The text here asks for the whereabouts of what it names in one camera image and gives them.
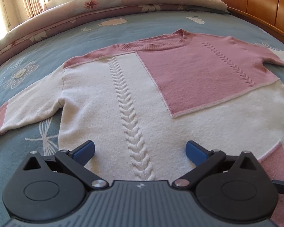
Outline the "pink and white knit sweater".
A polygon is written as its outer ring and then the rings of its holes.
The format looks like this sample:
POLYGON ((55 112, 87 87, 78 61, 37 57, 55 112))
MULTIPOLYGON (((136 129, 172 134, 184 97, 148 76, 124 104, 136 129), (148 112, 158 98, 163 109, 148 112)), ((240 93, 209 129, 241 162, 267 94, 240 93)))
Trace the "pink and white knit sweater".
POLYGON ((0 67, 0 226, 284 226, 284 51, 177 30, 0 67))

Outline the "blue floral bed sheet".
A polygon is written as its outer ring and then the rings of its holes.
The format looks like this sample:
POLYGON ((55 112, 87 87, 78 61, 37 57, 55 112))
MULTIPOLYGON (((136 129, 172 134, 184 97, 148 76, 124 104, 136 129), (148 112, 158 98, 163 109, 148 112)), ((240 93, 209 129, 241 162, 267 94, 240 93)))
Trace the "blue floral bed sheet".
POLYGON ((88 140, 84 167, 108 183, 172 183, 196 167, 189 140, 251 151, 284 181, 284 45, 230 14, 107 11, 13 56, 0 66, 0 226, 18 166, 28 179, 88 140))

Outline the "pink floral folded quilt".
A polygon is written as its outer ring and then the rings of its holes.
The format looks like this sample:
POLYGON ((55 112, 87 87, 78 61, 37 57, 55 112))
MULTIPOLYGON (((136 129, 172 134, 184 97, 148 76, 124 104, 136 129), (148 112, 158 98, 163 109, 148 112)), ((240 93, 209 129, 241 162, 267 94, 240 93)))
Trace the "pink floral folded quilt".
POLYGON ((220 11, 227 10, 221 0, 73 0, 28 19, 0 40, 0 66, 21 51, 52 36, 48 32, 64 23, 75 25, 75 20, 85 15, 96 14, 136 6, 145 10, 147 5, 199 6, 220 11))

